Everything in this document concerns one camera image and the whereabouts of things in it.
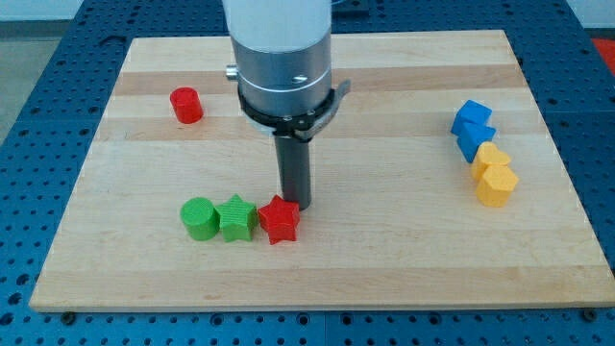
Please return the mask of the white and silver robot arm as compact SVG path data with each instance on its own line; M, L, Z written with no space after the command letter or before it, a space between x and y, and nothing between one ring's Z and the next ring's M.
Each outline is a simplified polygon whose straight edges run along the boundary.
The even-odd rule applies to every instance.
M261 126L311 125L332 97L330 0L224 0L243 112Z

